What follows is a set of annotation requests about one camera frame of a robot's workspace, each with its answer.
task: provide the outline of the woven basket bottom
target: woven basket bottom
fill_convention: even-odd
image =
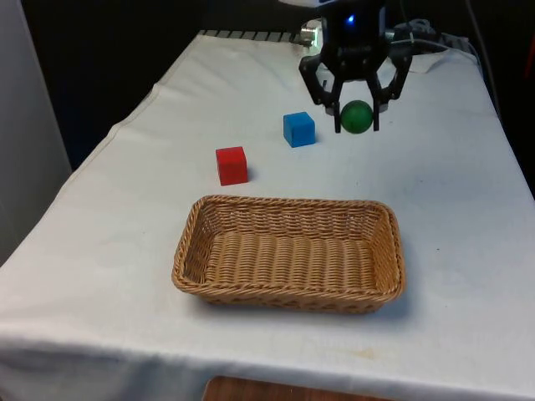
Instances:
[[[204,278],[220,284],[255,282],[320,291],[377,289],[368,241],[239,231],[215,236]]]

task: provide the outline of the basket rim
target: basket rim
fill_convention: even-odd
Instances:
[[[196,225],[197,217],[201,212],[202,207],[206,203],[225,203],[225,204],[255,204],[261,205],[268,203],[270,206],[285,206],[294,205],[296,203],[301,206],[339,206],[346,208],[353,207],[375,207],[384,211],[390,223],[392,232],[392,239],[394,242],[394,249],[396,255],[396,273],[397,280],[393,287],[388,291],[382,292],[378,290],[362,290],[362,289],[345,289],[339,290],[325,287],[295,287],[293,285],[275,285],[275,284],[221,284],[216,282],[194,282],[184,276],[185,262],[187,252],[191,249],[192,232]],[[200,296],[214,296],[214,292],[222,294],[233,294],[236,296],[250,295],[251,297],[261,295],[293,295],[299,297],[320,297],[332,300],[351,300],[351,301],[371,301],[371,302],[388,302],[397,298],[405,290],[405,259],[401,251],[400,245],[400,231],[398,227],[395,214],[392,209],[386,204],[377,200],[323,200],[323,199],[309,199],[309,198],[269,198],[269,197],[253,197],[253,196],[237,196],[237,195],[206,195],[196,201],[191,207],[190,215],[187,218],[186,226],[176,248],[174,257],[173,270],[171,278],[175,286],[194,295]]]

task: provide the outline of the red cube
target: red cube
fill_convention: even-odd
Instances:
[[[241,146],[216,150],[221,185],[247,182],[247,159]]]

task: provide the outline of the wooden surface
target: wooden surface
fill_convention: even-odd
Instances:
[[[388,401],[240,378],[213,378],[206,386],[203,401]]]

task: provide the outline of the robotic arm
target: robotic arm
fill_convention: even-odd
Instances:
[[[386,0],[282,0],[302,7],[318,8],[322,17],[324,45],[320,54],[303,57],[299,71],[315,104],[322,104],[334,117],[340,132],[340,93],[347,81],[366,81],[373,104],[374,131],[379,130],[379,113],[392,99],[398,99],[409,73],[412,56],[406,46],[391,45],[385,36]],[[381,87],[377,70],[387,57],[396,68],[395,76]],[[323,63],[334,76],[326,91],[316,72]]]

